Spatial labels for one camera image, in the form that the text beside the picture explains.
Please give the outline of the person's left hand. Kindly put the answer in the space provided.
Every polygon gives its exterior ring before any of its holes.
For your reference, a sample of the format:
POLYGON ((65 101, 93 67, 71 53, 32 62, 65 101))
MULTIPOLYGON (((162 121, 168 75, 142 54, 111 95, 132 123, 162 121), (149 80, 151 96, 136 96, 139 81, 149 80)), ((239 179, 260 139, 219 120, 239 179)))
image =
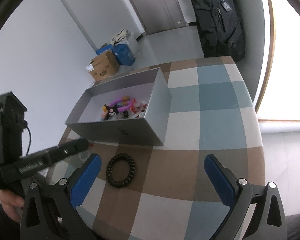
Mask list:
POLYGON ((25 204, 24 198, 14 194, 10 190, 0 190, 0 204, 6 215, 16 223, 21 222, 21 216, 16 208, 23 208, 25 204))

